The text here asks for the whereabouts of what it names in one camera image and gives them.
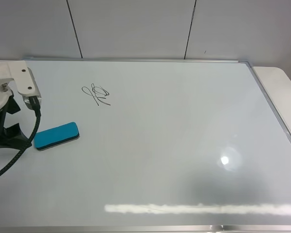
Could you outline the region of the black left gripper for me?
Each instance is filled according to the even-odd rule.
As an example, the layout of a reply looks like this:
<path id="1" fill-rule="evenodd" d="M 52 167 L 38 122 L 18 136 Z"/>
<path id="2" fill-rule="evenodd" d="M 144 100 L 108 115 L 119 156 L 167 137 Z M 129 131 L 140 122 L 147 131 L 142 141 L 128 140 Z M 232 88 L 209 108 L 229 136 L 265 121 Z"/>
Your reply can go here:
<path id="1" fill-rule="evenodd" d="M 14 99 L 13 91 L 8 86 L 12 80 L 10 71 L 0 71 L 0 149 L 22 149 L 32 145 L 29 143 L 26 146 L 28 138 L 20 129 L 19 123 L 8 128 L 4 127 L 6 114 L 15 114 L 20 111 L 20 107 Z"/>

